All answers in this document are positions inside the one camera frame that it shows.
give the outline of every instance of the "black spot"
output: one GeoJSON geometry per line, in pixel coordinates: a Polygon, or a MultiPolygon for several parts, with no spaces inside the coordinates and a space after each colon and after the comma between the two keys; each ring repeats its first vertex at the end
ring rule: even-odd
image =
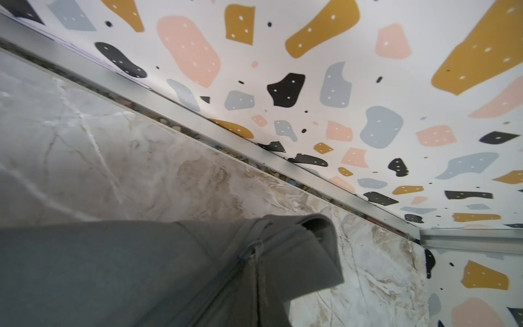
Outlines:
{"type": "Polygon", "coordinates": [[[401,158],[393,159],[388,166],[388,169],[394,171],[397,177],[403,177],[408,175],[407,166],[403,163],[401,158]]]}
{"type": "Polygon", "coordinates": [[[298,153],[296,155],[296,157],[294,157],[294,158],[288,158],[287,161],[292,162],[292,163],[306,163],[306,164],[317,165],[317,166],[322,166],[322,167],[328,166],[328,163],[323,159],[316,158],[311,155],[301,154],[301,153],[298,153]]]}
{"type": "Polygon", "coordinates": [[[112,45],[103,42],[96,42],[95,46],[98,51],[100,51],[113,64],[118,66],[119,69],[123,70],[127,75],[139,78],[147,77],[147,73],[143,68],[133,64],[125,55],[123,55],[123,53],[120,52],[120,50],[112,45]]]}
{"type": "Polygon", "coordinates": [[[369,202],[378,203],[382,206],[389,206],[398,203],[398,201],[378,192],[367,192],[364,195],[369,199],[369,202]]]}
{"type": "Polygon", "coordinates": [[[512,228],[523,228],[523,224],[506,224],[505,226],[509,226],[512,228]]]}
{"type": "Polygon", "coordinates": [[[461,200],[466,198],[485,198],[493,199],[492,193],[488,192],[465,192],[465,191],[445,191],[445,196],[449,200],[461,200]]]}
{"type": "Polygon", "coordinates": [[[436,259],[429,249],[425,249],[425,265],[427,267],[427,279],[432,277],[432,268],[436,265],[436,259]]]}
{"type": "Polygon", "coordinates": [[[405,215],[405,220],[406,221],[411,221],[411,222],[417,222],[417,223],[424,223],[424,221],[422,220],[423,217],[420,217],[420,216],[417,216],[417,215],[411,215],[410,213],[407,213],[405,215]]]}
{"type": "Polygon", "coordinates": [[[487,144],[502,144],[507,141],[510,141],[511,139],[514,139],[518,137],[518,134],[510,134],[510,133],[503,133],[503,132],[491,132],[484,137],[480,138],[480,142],[487,143],[487,144]]]}
{"type": "Polygon", "coordinates": [[[267,85],[267,91],[275,106],[290,108],[298,101],[303,83],[305,75],[289,73],[278,83],[267,85]]]}
{"type": "Polygon", "coordinates": [[[283,148],[283,145],[281,145],[281,143],[279,141],[270,142],[269,145],[263,145],[261,143],[258,143],[258,146],[264,148],[267,151],[285,152],[285,149],[283,148]]]}
{"type": "Polygon", "coordinates": [[[0,0],[0,5],[15,17],[30,19],[45,25],[27,0],[0,0]]]}

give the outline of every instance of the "gray fabric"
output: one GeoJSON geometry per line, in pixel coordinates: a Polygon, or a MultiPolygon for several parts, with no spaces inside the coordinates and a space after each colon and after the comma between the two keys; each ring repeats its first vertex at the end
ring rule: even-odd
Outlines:
{"type": "Polygon", "coordinates": [[[0,229],[0,326],[290,326],[342,282],[322,215],[0,229]]]}

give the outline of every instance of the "marble tile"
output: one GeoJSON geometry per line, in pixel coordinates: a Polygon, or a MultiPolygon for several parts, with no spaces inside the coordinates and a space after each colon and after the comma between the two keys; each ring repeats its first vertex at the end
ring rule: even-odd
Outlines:
{"type": "Polygon", "coordinates": [[[293,326],[427,326],[419,245],[0,52],[0,226],[312,212],[345,283],[293,301],[293,326]]]}

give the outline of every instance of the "metal edge profile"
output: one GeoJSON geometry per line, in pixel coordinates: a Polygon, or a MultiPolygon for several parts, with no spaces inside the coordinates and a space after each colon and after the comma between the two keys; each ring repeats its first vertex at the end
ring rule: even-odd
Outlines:
{"type": "Polygon", "coordinates": [[[0,14],[0,38],[419,240],[419,228],[0,14]]]}
{"type": "Polygon", "coordinates": [[[420,236],[428,249],[523,255],[522,229],[425,229],[420,236]]]}

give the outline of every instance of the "terrazzo pattern wall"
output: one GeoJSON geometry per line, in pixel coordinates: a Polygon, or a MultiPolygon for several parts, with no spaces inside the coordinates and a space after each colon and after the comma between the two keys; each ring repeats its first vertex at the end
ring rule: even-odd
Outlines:
{"type": "Polygon", "coordinates": [[[522,327],[523,256],[425,250],[430,327],[522,327]]]}
{"type": "Polygon", "coordinates": [[[523,227],[521,0],[0,6],[420,228],[523,227]]]}

